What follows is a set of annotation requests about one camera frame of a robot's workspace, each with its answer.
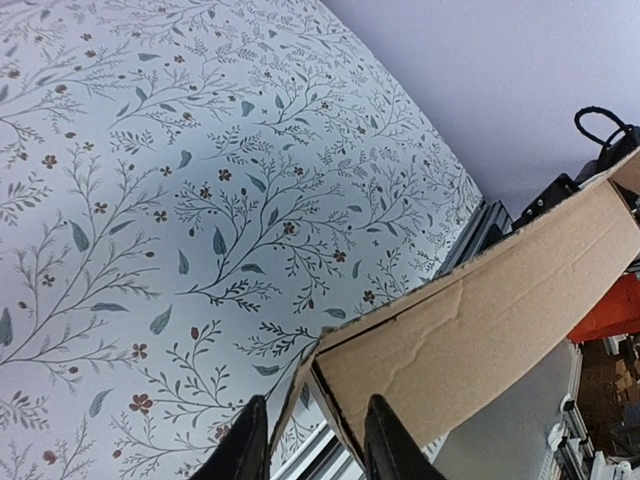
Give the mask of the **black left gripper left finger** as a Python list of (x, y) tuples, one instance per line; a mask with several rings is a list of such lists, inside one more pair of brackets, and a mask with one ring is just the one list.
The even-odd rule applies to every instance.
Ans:
[(190, 480), (268, 479), (268, 419), (262, 395), (254, 395)]

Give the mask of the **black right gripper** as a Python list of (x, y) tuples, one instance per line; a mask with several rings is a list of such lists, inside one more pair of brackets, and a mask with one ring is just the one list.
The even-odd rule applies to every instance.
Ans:
[(512, 223), (512, 230), (519, 230), (579, 190), (579, 185), (568, 174), (561, 173), (524, 208)]

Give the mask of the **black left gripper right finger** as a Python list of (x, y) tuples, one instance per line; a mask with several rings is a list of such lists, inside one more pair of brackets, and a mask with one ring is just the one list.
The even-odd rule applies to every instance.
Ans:
[(445, 480), (381, 394), (370, 397), (364, 425), (367, 479)]

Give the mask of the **brown cardboard box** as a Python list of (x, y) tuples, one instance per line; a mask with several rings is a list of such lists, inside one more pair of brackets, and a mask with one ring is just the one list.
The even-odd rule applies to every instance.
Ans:
[(309, 390), (363, 461), (377, 394), (455, 477), (555, 474), (546, 437), (577, 385), (566, 337), (638, 255), (639, 226), (623, 197), (638, 189), (631, 153), (450, 273), (324, 330), (294, 373), (270, 449)]

